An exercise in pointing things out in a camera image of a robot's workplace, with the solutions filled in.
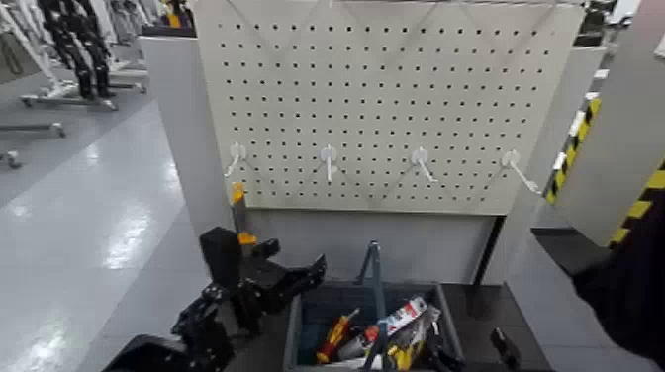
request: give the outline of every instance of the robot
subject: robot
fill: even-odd
[[[110,56],[104,38],[100,34],[97,15],[90,0],[39,0],[39,7],[44,13],[45,29],[50,32],[55,50],[62,64],[72,68],[78,79],[81,97],[93,100],[92,72],[87,65],[74,36],[90,54],[95,71],[97,95],[109,98],[109,67],[106,58]]]

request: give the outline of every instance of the storage bin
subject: storage bin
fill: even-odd
[[[439,308],[441,315],[438,325],[439,331],[446,341],[445,347],[451,355],[463,359],[459,338],[440,285],[437,283],[384,283],[384,295],[387,314],[401,308],[415,295],[422,295],[429,304]],[[349,314],[355,308],[360,308],[360,313],[353,318],[353,325],[376,324],[374,291],[369,283],[355,285],[352,282],[325,282],[319,288],[294,298],[286,335],[283,370],[357,371],[350,368],[317,365],[315,356],[333,323],[339,316]],[[414,368],[412,371],[429,371],[429,369]]]

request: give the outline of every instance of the white pegboard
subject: white pegboard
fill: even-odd
[[[257,208],[506,214],[583,16],[569,4],[195,5],[222,160]],[[321,149],[337,150],[326,180]],[[412,166],[428,152],[437,183]]]

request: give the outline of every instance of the white hook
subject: white hook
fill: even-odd
[[[234,143],[229,148],[229,151],[234,161],[229,166],[229,170],[224,174],[225,177],[231,176],[238,167],[238,163],[247,158],[247,148],[238,142]]]
[[[419,165],[421,171],[427,177],[429,182],[438,182],[438,180],[431,176],[429,169],[425,166],[425,163],[428,162],[428,151],[422,147],[415,149],[411,154],[411,163],[413,165]]]
[[[333,162],[337,160],[337,150],[331,145],[327,145],[321,150],[321,161],[326,163],[328,182],[333,182],[333,174],[337,173],[337,167]]]
[[[512,168],[529,191],[540,195],[541,192],[538,190],[538,185],[524,176],[524,173],[518,168],[518,162],[520,162],[520,153],[514,149],[506,152],[501,158],[501,165],[504,168]]]

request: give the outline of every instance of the orange tool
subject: orange tool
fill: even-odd
[[[319,364],[331,362],[333,354],[337,351],[341,342],[348,336],[351,318],[359,312],[360,309],[356,309],[347,316],[339,317],[339,320],[337,320],[337,322],[331,327],[331,330],[328,331],[328,335],[326,336],[326,342],[324,342],[321,350],[317,352],[317,362]]]

